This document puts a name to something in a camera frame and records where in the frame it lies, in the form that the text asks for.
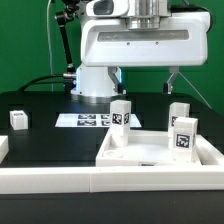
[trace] white block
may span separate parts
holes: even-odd
[[[111,102],[110,117],[111,144],[115,147],[126,146],[130,130],[131,102],[126,100]]]
[[[14,130],[28,129],[28,118],[22,110],[10,111],[10,123]]]
[[[189,117],[190,104],[172,103],[169,111],[168,136],[172,137],[174,121],[178,117]]]
[[[179,117],[174,122],[173,156],[175,160],[192,162],[195,154],[195,140],[198,120]]]

